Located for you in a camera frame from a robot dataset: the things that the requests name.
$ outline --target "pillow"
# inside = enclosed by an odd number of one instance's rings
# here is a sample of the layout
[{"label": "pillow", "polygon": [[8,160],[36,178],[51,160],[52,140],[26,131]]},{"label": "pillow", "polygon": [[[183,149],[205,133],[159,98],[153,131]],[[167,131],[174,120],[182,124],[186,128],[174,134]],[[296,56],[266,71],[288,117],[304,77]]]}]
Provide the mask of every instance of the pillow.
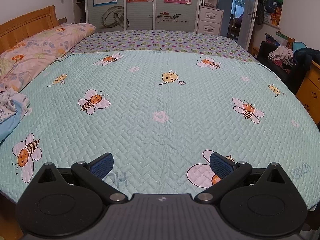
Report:
[{"label": "pillow", "polygon": [[20,92],[55,59],[95,31],[91,24],[67,24],[33,35],[0,55],[0,90]]}]

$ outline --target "wardrobe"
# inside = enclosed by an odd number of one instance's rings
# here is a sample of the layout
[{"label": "wardrobe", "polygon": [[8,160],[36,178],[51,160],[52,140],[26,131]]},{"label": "wardrobe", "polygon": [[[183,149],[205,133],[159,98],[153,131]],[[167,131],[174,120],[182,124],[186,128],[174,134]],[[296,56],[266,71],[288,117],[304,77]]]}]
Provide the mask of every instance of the wardrobe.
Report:
[{"label": "wardrobe", "polygon": [[96,32],[167,30],[220,34],[223,10],[204,0],[85,0]]}]

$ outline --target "white drawer cabinet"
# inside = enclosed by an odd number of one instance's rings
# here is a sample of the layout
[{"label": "white drawer cabinet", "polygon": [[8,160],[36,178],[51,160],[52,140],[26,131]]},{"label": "white drawer cabinet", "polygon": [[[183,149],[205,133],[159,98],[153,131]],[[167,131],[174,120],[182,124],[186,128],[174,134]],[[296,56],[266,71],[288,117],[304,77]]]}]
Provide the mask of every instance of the white drawer cabinet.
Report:
[{"label": "white drawer cabinet", "polygon": [[219,35],[222,16],[222,10],[201,7],[198,24],[198,33]]}]

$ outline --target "black leather chair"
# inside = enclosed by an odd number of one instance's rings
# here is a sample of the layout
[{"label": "black leather chair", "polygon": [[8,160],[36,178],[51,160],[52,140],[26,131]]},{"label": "black leather chair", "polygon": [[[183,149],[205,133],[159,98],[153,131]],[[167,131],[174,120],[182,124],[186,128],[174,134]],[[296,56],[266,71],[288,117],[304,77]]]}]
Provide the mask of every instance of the black leather chair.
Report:
[{"label": "black leather chair", "polygon": [[288,74],[282,68],[274,64],[270,59],[268,59],[268,56],[270,52],[275,51],[277,48],[278,46],[263,41],[260,45],[257,60],[261,64],[265,65],[268,69],[270,69],[273,73],[275,73],[287,86],[287,88],[289,88],[290,91],[295,95],[299,90],[299,87],[307,73],[307,70],[296,62],[293,62],[291,71]]}]

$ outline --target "blue gripper pad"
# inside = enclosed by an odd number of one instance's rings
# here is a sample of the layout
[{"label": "blue gripper pad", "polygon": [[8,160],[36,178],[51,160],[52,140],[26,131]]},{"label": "blue gripper pad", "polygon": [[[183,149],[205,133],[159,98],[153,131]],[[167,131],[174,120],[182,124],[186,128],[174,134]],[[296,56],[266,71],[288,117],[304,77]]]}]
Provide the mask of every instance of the blue gripper pad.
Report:
[{"label": "blue gripper pad", "polygon": [[220,179],[225,178],[233,172],[233,166],[228,163],[228,159],[218,153],[213,153],[210,156],[210,168],[219,176]]},{"label": "blue gripper pad", "polygon": [[103,179],[113,168],[113,156],[111,153],[105,153],[101,157],[88,164],[89,171],[99,179]]}]

